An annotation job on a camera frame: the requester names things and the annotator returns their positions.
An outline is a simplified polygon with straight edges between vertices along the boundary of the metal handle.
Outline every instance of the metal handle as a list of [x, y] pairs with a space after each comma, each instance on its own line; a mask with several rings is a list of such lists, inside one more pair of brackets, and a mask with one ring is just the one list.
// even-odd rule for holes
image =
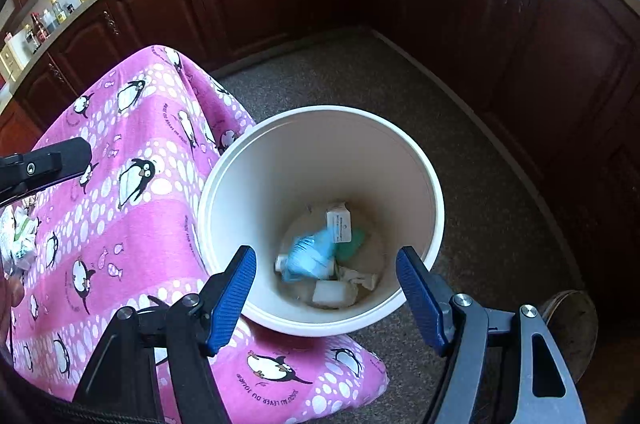
[[104, 16], [104, 18], [107, 21], [107, 26], [109, 27], [110, 31], [115, 35], [115, 36], [119, 36], [120, 35], [120, 31], [118, 30], [118, 25], [116, 25], [116, 22], [113, 20], [113, 18], [111, 17], [111, 15], [104, 10], [102, 12], [102, 15]]
[[58, 71], [58, 68], [56, 68], [55, 66], [53, 66], [53, 64], [49, 63], [49, 70], [51, 71], [51, 73], [53, 74], [53, 76], [58, 79], [60, 82], [65, 82], [65, 80], [62, 78], [62, 75], [60, 74], [60, 72]]

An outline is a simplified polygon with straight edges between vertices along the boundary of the penguin print fabric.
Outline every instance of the penguin print fabric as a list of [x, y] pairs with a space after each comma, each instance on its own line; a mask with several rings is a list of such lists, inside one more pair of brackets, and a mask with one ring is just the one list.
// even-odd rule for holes
[[[80, 136], [93, 156], [81, 177], [36, 195], [37, 258], [12, 310], [14, 366], [24, 378], [71, 400], [118, 308], [172, 304], [203, 287], [196, 215], [204, 182], [253, 126], [228, 90], [165, 46], [122, 61], [54, 122], [36, 149]], [[384, 391], [383, 364], [346, 336], [288, 339], [240, 321], [210, 361], [234, 423], [303, 422]], [[338, 349], [353, 352], [358, 374]], [[179, 423], [165, 357], [156, 350], [161, 401]]]

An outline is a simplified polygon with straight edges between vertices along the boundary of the red bottle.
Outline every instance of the red bottle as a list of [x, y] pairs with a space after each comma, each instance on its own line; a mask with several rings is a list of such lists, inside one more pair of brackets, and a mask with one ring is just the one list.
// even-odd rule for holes
[[31, 13], [31, 21], [33, 21], [33, 33], [35, 34], [36, 39], [40, 41], [40, 44], [42, 44], [45, 39], [49, 37], [49, 34], [47, 34], [45, 27], [42, 26], [42, 23], [35, 12]]

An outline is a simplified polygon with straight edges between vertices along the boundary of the bolt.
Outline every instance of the bolt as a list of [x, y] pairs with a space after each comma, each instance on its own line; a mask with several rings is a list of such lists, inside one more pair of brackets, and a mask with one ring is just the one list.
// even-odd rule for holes
[[538, 311], [533, 305], [523, 305], [520, 310], [526, 317], [536, 317], [538, 315]]
[[468, 307], [473, 303], [473, 299], [471, 299], [471, 296], [468, 296], [467, 294], [456, 294], [453, 296], [453, 302], [459, 307]]
[[116, 312], [116, 315], [122, 321], [127, 320], [133, 315], [133, 309], [131, 307], [123, 307]]
[[197, 294], [187, 294], [182, 298], [182, 304], [185, 307], [194, 307], [200, 302], [200, 296]]

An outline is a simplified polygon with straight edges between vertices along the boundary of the floor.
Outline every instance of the floor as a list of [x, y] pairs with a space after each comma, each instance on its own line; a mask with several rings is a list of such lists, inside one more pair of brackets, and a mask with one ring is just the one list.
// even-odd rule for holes
[[[532, 198], [492, 144], [424, 74], [367, 33], [315, 44], [222, 79], [256, 121], [313, 104], [361, 108], [409, 134], [433, 164], [445, 232], [434, 271], [485, 307], [513, 310], [574, 286]], [[403, 306], [352, 337], [385, 361], [388, 390], [367, 407], [322, 423], [421, 422], [444, 370]], [[492, 351], [474, 421], [488, 422], [497, 381]]]

